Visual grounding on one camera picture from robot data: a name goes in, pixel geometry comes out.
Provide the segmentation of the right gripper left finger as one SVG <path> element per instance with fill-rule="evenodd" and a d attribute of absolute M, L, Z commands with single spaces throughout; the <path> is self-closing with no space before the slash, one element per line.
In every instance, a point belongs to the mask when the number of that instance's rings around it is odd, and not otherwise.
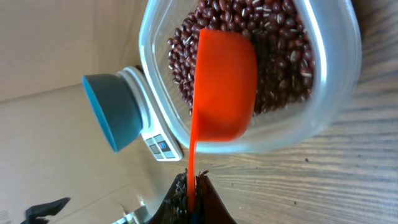
<path fill-rule="evenodd" d="M 147 224 L 187 224 L 190 223 L 187 197 L 187 170 L 177 174 L 158 211 Z"/>

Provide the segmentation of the clear plastic container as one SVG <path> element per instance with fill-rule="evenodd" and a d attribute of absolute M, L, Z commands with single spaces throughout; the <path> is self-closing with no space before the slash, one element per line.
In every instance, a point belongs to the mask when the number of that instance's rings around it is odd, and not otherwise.
<path fill-rule="evenodd" d="M 169 128 L 183 146 L 189 145 L 191 117 L 172 81 L 167 39 L 196 5 L 195 1 L 149 1 L 139 34 L 147 81 Z M 328 126 L 348 101 L 358 82 L 362 59 L 361 34 L 351 1 L 301 0 L 295 6 L 307 28 L 315 57 L 311 98 L 254 116 L 239 139 L 201 142 L 197 152 L 266 152 L 296 144 Z"/>

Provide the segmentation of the red measuring scoop blue handle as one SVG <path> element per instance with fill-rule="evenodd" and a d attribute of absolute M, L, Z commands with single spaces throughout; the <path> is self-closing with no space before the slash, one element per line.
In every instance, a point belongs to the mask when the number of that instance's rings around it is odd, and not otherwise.
<path fill-rule="evenodd" d="M 243 35 L 202 29 L 195 67 L 187 168 L 187 208 L 195 209 L 198 142 L 230 142 L 247 130 L 257 90 L 257 59 Z"/>

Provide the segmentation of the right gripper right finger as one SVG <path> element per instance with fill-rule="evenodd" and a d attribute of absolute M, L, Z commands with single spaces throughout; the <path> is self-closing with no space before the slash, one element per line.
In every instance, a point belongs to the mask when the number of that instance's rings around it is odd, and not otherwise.
<path fill-rule="evenodd" d="M 195 204 L 195 223 L 236 224 L 227 211 L 217 191 L 207 176 L 208 171 L 196 176 L 197 194 Z"/>

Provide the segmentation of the blue bowl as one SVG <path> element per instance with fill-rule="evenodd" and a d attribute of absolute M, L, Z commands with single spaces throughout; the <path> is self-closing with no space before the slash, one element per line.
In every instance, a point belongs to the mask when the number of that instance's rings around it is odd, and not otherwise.
<path fill-rule="evenodd" d="M 111 74 L 85 75 L 82 85 L 112 150 L 119 152 L 136 140 L 143 121 L 125 79 Z"/>

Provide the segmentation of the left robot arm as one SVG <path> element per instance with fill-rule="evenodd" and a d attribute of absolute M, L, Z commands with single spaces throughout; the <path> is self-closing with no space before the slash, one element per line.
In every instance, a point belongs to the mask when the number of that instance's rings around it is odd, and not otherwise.
<path fill-rule="evenodd" d="M 47 224 L 47 216 L 57 215 L 70 201 L 70 197 L 64 197 L 59 200 L 33 205 L 25 211 L 25 219 L 21 224 Z"/>

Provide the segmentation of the white kitchen scale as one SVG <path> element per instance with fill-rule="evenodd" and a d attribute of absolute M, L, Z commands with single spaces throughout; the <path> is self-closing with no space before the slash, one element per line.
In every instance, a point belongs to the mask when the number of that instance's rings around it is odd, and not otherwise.
<path fill-rule="evenodd" d="M 126 67 L 116 75 L 127 83 L 139 107 L 143 123 L 140 134 L 155 160 L 172 162 L 183 159 L 181 147 L 167 126 L 143 73 L 136 67 Z"/>

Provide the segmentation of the red adzuki beans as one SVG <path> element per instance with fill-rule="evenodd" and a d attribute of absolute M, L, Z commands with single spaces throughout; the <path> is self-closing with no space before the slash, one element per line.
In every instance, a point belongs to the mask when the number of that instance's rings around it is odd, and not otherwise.
<path fill-rule="evenodd" d="M 254 46 L 258 66 L 254 115 L 311 97 L 315 59 L 293 1 L 199 0 L 167 40 L 172 80 L 189 107 L 203 28 L 240 33 Z"/>

